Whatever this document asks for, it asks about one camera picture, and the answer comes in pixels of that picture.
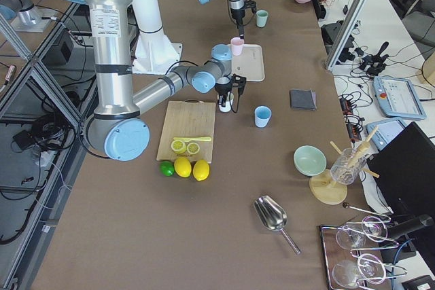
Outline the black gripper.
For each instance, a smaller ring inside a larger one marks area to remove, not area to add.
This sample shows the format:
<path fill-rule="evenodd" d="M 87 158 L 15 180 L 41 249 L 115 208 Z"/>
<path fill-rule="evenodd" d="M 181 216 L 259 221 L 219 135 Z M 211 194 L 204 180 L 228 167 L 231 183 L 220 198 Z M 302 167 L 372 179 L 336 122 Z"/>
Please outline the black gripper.
<path fill-rule="evenodd" d="M 239 38 L 244 39 L 245 31 L 243 26 L 243 19 L 245 17 L 245 9 L 243 7 L 239 9 L 230 8 L 230 15 L 237 25 Z"/>
<path fill-rule="evenodd" d="M 218 93 L 218 105 L 220 107 L 230 106 L 230 97 L 227 94 L 232 90 L 232 79 L 230 77 L 221 77 L 216 81 L 215 90 Z"/>

